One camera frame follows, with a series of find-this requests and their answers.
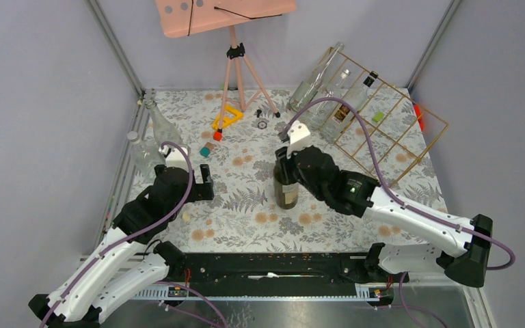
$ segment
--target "tripod leg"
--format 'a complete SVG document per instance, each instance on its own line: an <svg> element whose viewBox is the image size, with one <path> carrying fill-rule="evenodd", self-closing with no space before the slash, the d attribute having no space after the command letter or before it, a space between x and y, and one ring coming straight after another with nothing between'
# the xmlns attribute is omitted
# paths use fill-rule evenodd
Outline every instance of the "tripod leg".
<svg viewBox="0 0 525 328"><path fill-rule="evenodd" d="M228 28L230 29L230 45L233 48L236 48L238 46L238 42L237 42L237 33L234 30L234 25L231 25ZM245 105L244 91L243 91L243 73L241 72L241 62L240 62L239 57L234 58L234 69L237 72L237 86L239 88L239 97L241 99L240 110L245 111L246 105Z"/></svg>
<svg viewBox="0 0 525 328"><path fill-rule="evenodd" d="M220 107L220 115L218 119L218 130L214 132L213 139L216 141L222 140L222 124L226 114L226 94L228 93L228 80L230 80L230 65L232 60L226 62L226 76L224 77L224 90L222 90L222 105Z"/></svg>
<svg viewBox="0 0 525 328"><path fill-rule="evenodd" d="M245 64L248 67L248 70L250 70L250 73L252 74L252 76L254 77L254 80L256 81L256 83L258 84L260 90L262 91L262 94L265 95L265 98L269 102L269 105L271 105L271 108L273 109L273 112L275 113L275 116L276 117L280 117L280 113L279 113L277 107L275 107L275 103L271 100L271 97L267 93L267 89L265 89L265 86L263 85L263 82L261 82L260 79L258 78L258 75L256 74L256 71L254 70L254 68L252 67L252 64L250 63L250 60L248 60L246 55L243 57L243 59L245 60Z"/></svg>

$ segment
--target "black tripod clamp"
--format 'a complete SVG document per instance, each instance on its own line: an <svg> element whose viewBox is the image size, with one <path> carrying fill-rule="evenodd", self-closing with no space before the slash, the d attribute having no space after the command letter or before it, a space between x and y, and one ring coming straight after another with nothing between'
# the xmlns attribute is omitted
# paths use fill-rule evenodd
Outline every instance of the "black tripod clamp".
<svg viewBox="0 0 525 328"><path fill-rule="evenodd" d="M226 51L226 57L228 57L228 59L234 59L236 57L244 57L244 54L245 54L245 49L244 49L244 44L242 42L240 43L238 47L236 48L230 47L230 49Z"/></svg>

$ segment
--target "tabletop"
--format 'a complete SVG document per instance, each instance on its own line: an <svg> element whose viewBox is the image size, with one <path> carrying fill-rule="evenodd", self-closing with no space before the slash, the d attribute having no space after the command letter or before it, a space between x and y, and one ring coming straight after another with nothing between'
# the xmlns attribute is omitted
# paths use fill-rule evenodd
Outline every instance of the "tabletop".
<svg viewBox="0 0 525 328"><path fill-rule="evenodd" d="M303 187L299 188L296 207L290 210L279 208L274 199L272 178L274 152L284 146L277 134L293 117L293 112L285 108L294 90L268 91L281 117L275 118L266 100L259 97L245 111L244 118L224 129L224 138L220 142L212 139L212 123L220 108L221 91L157 92L158 107L176 125L189 146L193 167L198 168L199 164L210 166L215 198L185 204L176 220L155 238L171 241L185 252L367 251L371 244L377 242L395 245L426 243L398 227L335 213ZM254 92L246 90L246 98L250 99ZM230 91L228 94L237 99L237 92ZM399 99L395 98L396 95L380 92L370 106L374 109L393 106ZM405 130L406 126L401 125L415 118L413 107L406 108L411 108L411 111L400 111L405 119L395 120L397 131ZM259 118L254 115L257 109L262 109ZM343 148L364 140L358 126L352 125L340 139L338 143ZM425 148L425 140L417 124L413 129L416 131L410 131L406 142L414 153L419 154ZM151 119L144 139L153 139ZM199 151L208 141L216 146L204 158ZM339 168L364 173L319 133L312 134L312 142L330 154ZM374 146L376 152L385 151L384 144L375 143ZM408 162L406 154L390 154L381 164L384 176L396 176ZM147 185L137 172L129 200L133 200ZM446 210L428 154L393 189L432 208Z"/></svg>

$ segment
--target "glass bottle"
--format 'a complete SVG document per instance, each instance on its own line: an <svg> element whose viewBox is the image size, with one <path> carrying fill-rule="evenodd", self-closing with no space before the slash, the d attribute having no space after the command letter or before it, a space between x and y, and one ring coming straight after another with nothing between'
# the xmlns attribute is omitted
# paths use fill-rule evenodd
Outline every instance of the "glass bottle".
<svg viewBox="0 0 525 328"><path fill-rule="evenodd" d="M286 108L291 111L299 111L307 105L315 96L325 77L325 72L339 51L342 51L345 45L337 42L333 51L322 60L319 65L311 72L311 75L301 82L295 93L288 100Z"/></svg>
<svg viewBox="0 0 525 328"><path fill-rule="evenodd" d="M313 100L324 97L342 97L343 83L348 76L349 70L347 69L337 73L337 76L333 78L333 81L319 88ZM316 130L323 125L329 114L335 109L335 107L337 107L337 104L337 102L333 101L320 102L319 104L307 109L303 115L300 116L300 120L302 119L301 122L305 123L310 130Z"/></svg>
<svg viewBox="0 0 525 328"><path fill-rule="evenodd" d="M299 183L291 180L289 174L282 172L280 159L277 159L273 168L273 185L277 205L285 210L290 210L297 205L299 199Z"/></svg>
<svg viewBox="0 0 525 328"><path fill-rule="evenodd" d="M164 141L170 141L182 146L184 142L182 141L180 133L178 133L178 129L169 120L166 120L164 115L160 112L160 109L158 109L156 102L153 99L148 99L144 101L144 105L152 117L154 140L156 141L158 148L160 148L160 145Z"/></svg>
<svg viewBox="0 0 525 328"><path fill-rule="evenodd" d="M128 133L130 141L130 157L136 168L142 174L146 182L154 182L154 166L164 164L164 157L158 152L158 148L143 142L135 131Z"/></svg>
<svg viewBox="0 0 525 328"><path fill-rule="evenodd" d="M361 111L361 108L369 98L367 92L369 87L377 79L377 73L371 72L369 76L363 81L363 83L354 85L347 91L343 100L349 103L357 112ZM343 132L343 129L353 119L354 114L344 105L336 105L335 110L331 112L331 115L321 127L321 134L330 142L334 142L339 138L339 135Z"/></svg>

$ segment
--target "green block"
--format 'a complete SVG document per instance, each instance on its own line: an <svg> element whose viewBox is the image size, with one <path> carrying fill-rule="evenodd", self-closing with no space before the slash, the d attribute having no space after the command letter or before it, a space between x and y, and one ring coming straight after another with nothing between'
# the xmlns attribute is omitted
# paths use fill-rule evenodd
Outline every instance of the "green block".
<svg viewBox="0 0 525 328"><path fill-rule="evenodd" d="M375 123L379 123L383 119L383 113L378 111L372 118Z"/></svg>

